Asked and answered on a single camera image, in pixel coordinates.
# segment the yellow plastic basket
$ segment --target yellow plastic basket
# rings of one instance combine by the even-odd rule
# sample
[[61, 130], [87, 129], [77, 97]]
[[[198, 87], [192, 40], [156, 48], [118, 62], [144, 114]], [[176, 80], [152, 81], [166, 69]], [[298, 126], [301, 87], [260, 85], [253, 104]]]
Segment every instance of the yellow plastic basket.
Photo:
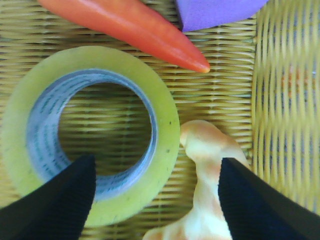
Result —
[[[143, 2], [178, 25], [173, 0]], [[209, 60], [209, 73], [176, 67], [72, 24], [36, 0], [0, 0], [0, 115], [17, 83], [42, 59], [79, 46], [116, 48], [159, 74], [181, 123], [201, 119], [215, 124], [240, 143], [259, 177], [320, 214], [320, 1], [270, 0], [252, 18], [187, 36]], [[98, 172], [110, 174], [143, 154], [148, 124], [137, 96], [121, 86], [100, 84], [71, 99], [59, 136], [71, 159], [94, 153]], [[104, 159], [111, 167], [104, 167]], [[169, 181], [147, 207], [121, 223], [86, 228], [81, 239], [140, 240], [147, 230], [191, 209], [196, 181], [195, 166], [181, 148]], [[19, 198], [0, 161], [0, 208]]]

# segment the bamboo mat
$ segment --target bamboo mat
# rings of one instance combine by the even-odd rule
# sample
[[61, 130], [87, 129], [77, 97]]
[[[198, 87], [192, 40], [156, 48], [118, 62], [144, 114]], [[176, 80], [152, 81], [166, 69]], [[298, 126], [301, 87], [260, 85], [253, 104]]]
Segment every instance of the bamboo mat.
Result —
[[[143, 2], [178, 25], [173, 0]], [[69, 23], [35, 0], [0, 0], [0, 115], [14, 87], [42, 59], [79, 46], [116, 48], [159, 74], [182, 124], [215, 124], [240, 143], [258, 176], [320, 214], [319, 27], [318, 0], [270, 0], [247, 20], [186, 33], [211, 65], [209, 73], [195, 73]], [[59, 137], [71, 160], [94, 153], [99, 174], [116, 173], [143, 154], [149, 117], [130, 90], [93, 85], [64, 109]], [[196, 181], [195, 166], [181, 148], [169, 181], [147, 207], [124, 222], [86, 228], [81, 239], [140, 240], [148, 229], [191, 209]], [[17, 199], [0, 161], [0, 208]]]

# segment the red chili pepper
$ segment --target red chili pepper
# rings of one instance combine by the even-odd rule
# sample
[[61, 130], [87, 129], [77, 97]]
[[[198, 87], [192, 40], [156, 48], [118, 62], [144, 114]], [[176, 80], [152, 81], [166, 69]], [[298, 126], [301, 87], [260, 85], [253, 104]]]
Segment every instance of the red chili pepper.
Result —
[[172, 23], [139, 0], [38, 0], [52, 13], [171, 64], [207, 73], [203, 54]]

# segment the clear packing tape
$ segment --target clear packing tape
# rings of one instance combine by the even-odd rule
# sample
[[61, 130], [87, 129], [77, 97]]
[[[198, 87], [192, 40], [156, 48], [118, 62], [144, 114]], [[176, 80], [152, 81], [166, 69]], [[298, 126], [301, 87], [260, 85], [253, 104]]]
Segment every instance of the clear packing tape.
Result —
[[[173, 0], [144, 2], [178, 23]], [[182, 124], [194, 119], [215, 124], [239, 142], [260, 178], [320, 214], [318, 0], [269, 0], [250, 19], [186, 33], [210, 62], [211, 71], [205, 74], [177, 68], [64, 21], [36, 1], [0, 0], [0, 11], [1, 116], [14, 87], [41, 59], [71, 47], [117, 48], [139, 57], [159, 74], [173, 95]], [[128, 96], [122, 88], [114, 90], [117, 96]], [[140, 121], [148, 118], [134, 96], [119, 101], [115, 95], [112, 108], [95, 97], [102, 92], [90, 87], [70, 100], [61, 116], [60, 140], [71, 157], [89, 150], [107, 154], [99, 144], [102, 128], [97, 121], [105, 118], [100, 110], [113, 111], [115, 127], [103, 127], [123, 136], [121, 144], [107, 149], [114, 159], [124, 159], [121, 166], [111, 159], [111, 170], [120, 172], [142, 155], [132, 133], [145, 142], [149, 132]], [[81, 134], [72, 134], [75, 130]], [[109, 171], [100, 166], [98, 171]], [[191, 209], [195, 184], [195, 166], [181, 148], [171, 178], [149, 206], [124, 222], [88, 227], [81, 239], [140, 240], [147, 230], [172, 223]], [[0, 207], [18, 198], [0, 161]]]
[[[133, 166], [97, 174], [85, 223], [90, 227], [115, 224], [137, 214], [158, 194], [174, 168], [180, 124], [173, 98], [159, 76], [136, 57], [114, 48], [59, 51], [38, 63], [15, 88], [3, 115], [1, 135], [5, 169], [25, 196], [71, 164], [59, 140], [60, 116], [75, 94], [96, 84], [121, 85], [134, 92], [148, 112], [151, 131], [145, 152]], [[108, 160], [104, 159], [105, 168]]]

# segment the wicker surface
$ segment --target wicker surface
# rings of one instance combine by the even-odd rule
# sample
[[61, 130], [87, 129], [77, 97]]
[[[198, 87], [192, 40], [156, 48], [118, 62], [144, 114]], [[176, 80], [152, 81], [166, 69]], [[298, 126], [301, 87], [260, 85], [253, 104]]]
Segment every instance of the wicker surface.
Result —
[[[144, 2], [177, 25], [173, 0]], [[318, 0], [270, 0], [257, 18], [187, 33], [210, 62], [211, 71], [203, 74], [69, 23], [35, 0], [0, 0], [0, 115], [22, 76], [52, 53], [87, 45], [117, 48], [160, 75], [181, 123], [212, 122], [240, 143], [255, 173], [320, 214], [319, 15]], [[99, 173], [110, 174], [142, 155], [150, 124], [132, 92], [100, 84], [68, 103], [59, 135], [71, 159], [94, 153]], [[119, 224], [86, 228], [81, 239], [140, 240], [148, 229], [188, 212], [196, 180], [194, 164], [180, 149], [171, 178], [149, 206]], [[0, 207], [18, 198], [0, 162]]]

